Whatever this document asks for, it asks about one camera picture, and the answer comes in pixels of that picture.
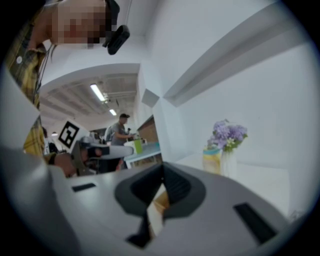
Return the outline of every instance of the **white ceiling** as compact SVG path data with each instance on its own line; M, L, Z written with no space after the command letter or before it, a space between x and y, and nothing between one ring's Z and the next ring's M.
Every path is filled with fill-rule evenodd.
M90 85L97 84L107 93L109 102L102 103ZM43 126L50 127L65 118L112 115L109 110L132 115L137 94L137 74L91 77L65 84L46 95L40 93L40 115Z

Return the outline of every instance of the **flower vase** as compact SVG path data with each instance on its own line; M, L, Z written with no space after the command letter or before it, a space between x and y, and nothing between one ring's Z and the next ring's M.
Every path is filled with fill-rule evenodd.
M237 177L237 158L235 152L223 151L220 160L221 175L235 179Z

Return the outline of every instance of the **hand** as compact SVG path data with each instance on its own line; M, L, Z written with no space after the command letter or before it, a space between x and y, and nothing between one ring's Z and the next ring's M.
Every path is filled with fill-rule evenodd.
M95 154L101 156L102 152L97 148ZM81 150L81 159L84 163L88 161L88 151L86 149ZM66 177L71 177L77 172L76 167L72 164L72 158L69 153L57 154L54 158L54 165L60 167Z
M54 158L54 165L60 167L66 177L70 177L77 172L69 153L57 154Z

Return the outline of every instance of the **white wall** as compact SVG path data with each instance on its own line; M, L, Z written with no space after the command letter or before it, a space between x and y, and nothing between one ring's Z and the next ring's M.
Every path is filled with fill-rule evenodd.
M140 64L147 56L145 38L142 36L131 36L113 56L109 55L108 50L102 46L96 46L94 49L88 50L70 49L63 45L58 46L53 52L52 61L49 58L47 62L41 89L48 90L45 87L51 87L51 81L79 70L110 64ZM118 74L123 73L123 70L114 71Z
M152 108L142 102L143 91L146 89L143 74L140 70L138 74L137 84L136 84L136 97L133 106L133 119L135 121L135 127L138 129L144 124L152 115Z
M188 147L200 153L216 121L246 126L238 160L288 169L290 210L306 210L320 178L319 84L307 43L248 68L179 107Z
M270 0L162 0L146 35L165 94L213 44Z

